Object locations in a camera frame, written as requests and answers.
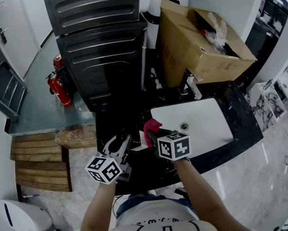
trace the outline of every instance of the marble countertop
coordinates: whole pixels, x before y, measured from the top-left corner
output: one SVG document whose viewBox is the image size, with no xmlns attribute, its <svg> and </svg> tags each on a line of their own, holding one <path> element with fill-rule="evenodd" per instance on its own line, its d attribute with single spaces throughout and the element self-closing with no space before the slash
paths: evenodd
<svg viewBox="0 0 288 231">
<path fill-rule="evenodd" d="M 232 82 L 202 84 L 198 85 L 198 88 L 203 99 L 216 99 L 234 136 L 234 141 L 191 158 L 195 168 L 200 173 L 205 173 L 243 153 L 260 141 L 263 135 L 251 107 Z M 192 100 L 194 96 L 191 92 L 181 96 L 177 88 L 169 88 L 143 93 L 142 97 L 130 101 L 127 110 L 116 107 L 113 111 L 97 113 L 98 150 L 103 149 L 106 142 L 115 136 L 116 131 L 124 126 L 133 128 L 134 134 L 138 130 L 143 130 L 144 123 L 151 118 L 151 108 Z M 128 162 L 132 167 L 131 178 L 129 182 L 118 182 L 116 195 L 161 188 L 180 181 L 172 164 L 168 160 L 158 158 L 154 148 L 139 152 L 131 151 Z"/>
</svg>

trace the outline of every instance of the wooden board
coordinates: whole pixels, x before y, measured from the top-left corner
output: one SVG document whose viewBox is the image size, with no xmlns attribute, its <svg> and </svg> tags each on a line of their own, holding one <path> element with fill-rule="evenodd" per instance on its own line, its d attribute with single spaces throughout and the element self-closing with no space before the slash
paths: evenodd
<svg viewBox="0 0 288 231">
<path fill-rule="evenodd" d="M 46 176 L 24 175 L 24 174 L 16 173 L 15 178 L 18 180 L 27 180 L 27 181 L 38 182 L 38 183 L 68 185 L 67 177 L 46 177 Z"/>
<path fill-rule="evenodd" d="M 68 177 L 67 170 L 44 170 L 32 168 L 16 168 L 16 174 L 46 176 L 46 177 Z"/>
<path fill-rule="evenodd" d="M 34 148 L 34 147 L 50 147 L 57 146 L 58 144 L 55 140 L 46 141 L 25 141 L 25 142 L 13 142 L 11 144 L 12 148 Z"/>
<path fill-rule="evenodd" d="M 12 154 L 60 154 L 61 146 L 34 147 L 34 148 L 11 148 Z"/>
<path fill-rule="evenodd" d="M 66 170 L 66 163 L 30 163 L 30 162 L 15 162 L 15 169 L 17 168 L 31 168 L 44 170 Z"/>
<path fill-rule="evenodd" d="M 96 139 L 61 142 L 60 145 L 65 147 L 65 148 L 68 148 L 68 149 L 81 149 L 81 148 L 96 147 L 96 150 L 97 150 L 97 140 Z"/>
<path fill-rule="evenodd" d="M 55 135 L 55 141 L 67 149 L 96 147 L 96 126 L 74 126 L 65 131 L 58 131 Z"/>
<path fill-rule="evenodd" d="M 37 189 L 44 189 L 49 191 L 56 191 L 56 192 L 71 192 L 72 188 L 68 185 L 55 185 L 55 184 L 45 184 L 45 183 L 37 183 L 37 182 L 31 182 L 27 180 L 15 180 L 16 184 L 19 184 L 21 186 L 27 186 Z"/>
<path fill-rule="evenodd" d="M 13 142 L 55 140 L 55 132 L 13 137 Z"/>
<path fill-rule="evenodd" d="M 62 162 L 62 154 L 11 154 L 10 159 L 13 161 L 26 162 Z"/>
</svg>

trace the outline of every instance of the floor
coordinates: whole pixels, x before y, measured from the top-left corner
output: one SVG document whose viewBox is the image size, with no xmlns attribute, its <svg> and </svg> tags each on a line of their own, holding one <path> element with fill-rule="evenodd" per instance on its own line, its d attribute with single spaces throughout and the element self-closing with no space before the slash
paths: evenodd
<svg viewBox="0 0 288 231">
<path fill-rule="evenodd" d="M 229 212 L 253 231 L 263 230 L 270 211 L 288 202 L 288 170 L 285 172 L 284 159 L 288 155 L 288 112 L 263 134 L 264 139 L 243 154 L 203 174 Z M 56 228 L 62 231 L 80 230 L 84 213 L 98 187 L 84 169 L 95 153 L 96 148 L 70 150 L 73 192 L 50 192 L 23 187 L 24 194 L 40 194 L 29 202 L 48 211 Z M 173 191 L 180 185 L 178 183 L 156 192 L 179 198 Z M 118 200 L 115 209 L 126 197 Z M 112 215 L 112 228 L 114 224 L 115 217 Z"/>
<path fill-rule="evenodd" d="M 73 105 L 64 108 L 55 95 L 50 95 L 47 76 L 54 71 L 53 58 L 59 54 L 54 34 L 37 54 L 25 77 L 27 94 L 17 123 L 11 123 L 8 133 L 13 136 L 52 132 L 71 125 L 95 123 L 79 93 Z"/>
</svg>

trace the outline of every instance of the wooden pallet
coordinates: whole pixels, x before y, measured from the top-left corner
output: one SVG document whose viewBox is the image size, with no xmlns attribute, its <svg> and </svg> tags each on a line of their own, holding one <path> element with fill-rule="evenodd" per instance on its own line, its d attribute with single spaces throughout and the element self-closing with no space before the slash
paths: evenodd
<svg viewBox="0 0 288 231">
<path fill-rule="evenodd" d="M 15 161 L 17 184 L 72 191 L 68 149 L 55 142 L 55 133 L 14 137 L 10 159 Z"/>
</svg>

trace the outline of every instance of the cardboard box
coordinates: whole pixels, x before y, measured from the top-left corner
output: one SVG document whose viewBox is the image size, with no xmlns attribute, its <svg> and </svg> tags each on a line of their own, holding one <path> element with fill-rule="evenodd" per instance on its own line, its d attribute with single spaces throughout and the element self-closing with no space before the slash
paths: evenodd
<svg viewBox="0 0 288 231">
<path fill-rule="evenodd" d="M 235 80 L 257 60 L 229 25 L 224 47 L 228 55 L 219 54 L 199 31 L 214 31 L 208 13 L 162 0 L 156 49 L 169 87 L 180 85 L 187 68 L 197 84 L 221 82 Z M 221 17 L 214 15 L 220 25 Z"/>
</svg>

